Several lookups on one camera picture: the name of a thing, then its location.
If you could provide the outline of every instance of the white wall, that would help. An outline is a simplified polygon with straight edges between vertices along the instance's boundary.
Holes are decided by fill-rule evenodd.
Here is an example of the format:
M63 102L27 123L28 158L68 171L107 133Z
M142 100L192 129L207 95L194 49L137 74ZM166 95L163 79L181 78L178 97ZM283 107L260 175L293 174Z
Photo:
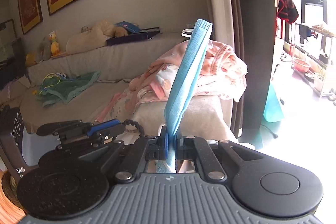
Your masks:
M11 19L9 0L0 0L0 23ZM13 29L11 23L6 24L6 29L0 31L0 47L13 40Z
M56 30L61 49L82 26L107 18L138 23L141 28L160 26L164 31L180 32L198 18L208 19L206 0L78 0L49 16L47 0L40 0L43 22L22 34L17 0L10 0L18 36L23 38L26 51L36 50L45 35Z

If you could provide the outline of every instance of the curtain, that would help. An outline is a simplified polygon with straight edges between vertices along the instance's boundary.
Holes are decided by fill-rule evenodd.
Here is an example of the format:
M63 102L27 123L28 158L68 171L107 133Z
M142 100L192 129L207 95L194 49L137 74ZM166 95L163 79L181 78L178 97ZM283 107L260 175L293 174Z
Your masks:
M239 0L231 0L232 5L232 20L234 29L234 45L235 54L242 60L244 60L244 37L243 37L243 21ZM231 118L231 131L237 138L239 129L243 125L243 105L244 95L239 102L233 102L232 106L232 118Z
M215 40L235 48L231 0L211 0L211 8ZM231 124L232 102L233 100L221 100L223 119L228 126Z

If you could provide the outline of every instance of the black circular pad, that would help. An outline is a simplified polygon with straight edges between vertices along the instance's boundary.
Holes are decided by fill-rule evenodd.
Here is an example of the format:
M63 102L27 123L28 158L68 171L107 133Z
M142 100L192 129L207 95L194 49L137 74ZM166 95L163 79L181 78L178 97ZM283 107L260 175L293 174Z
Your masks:
M311 213L323 196L322 184L312 172L267 156L242 163L232 192L252 211L277 218Z
M64 220L96 207L108 189L107 178L92 163L71 160L29 172L19 181L17 197L30 215Z
M266 191L276 195L289 195L300 187L300 182L295 176L279 172L263 176L260 183Z

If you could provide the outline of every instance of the black garment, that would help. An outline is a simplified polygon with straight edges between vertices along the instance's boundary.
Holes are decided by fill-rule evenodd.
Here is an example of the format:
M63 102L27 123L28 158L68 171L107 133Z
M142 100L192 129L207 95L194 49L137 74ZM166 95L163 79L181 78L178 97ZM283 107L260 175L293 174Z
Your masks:
M308 26L300 24L300 26L299 26L299 35L303 39L308 39L308 37L311 37L311 32L310 32L310 35L308 35L309 31L310 31L310 29L308 28Z
M299 13L292 0L279 0L278 17L292 24L299 17Z

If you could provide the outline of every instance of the metal screw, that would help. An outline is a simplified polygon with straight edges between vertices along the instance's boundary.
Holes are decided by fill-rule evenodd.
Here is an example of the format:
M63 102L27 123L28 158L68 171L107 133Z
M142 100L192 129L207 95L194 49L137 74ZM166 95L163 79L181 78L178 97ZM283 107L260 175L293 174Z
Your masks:
M121 171L115 174L115 177L119 180L129 180L132 178L132 174L127 171Z
M222 172L213 171L208 174L208 177L213 180L221 180L225 177L225 175Z

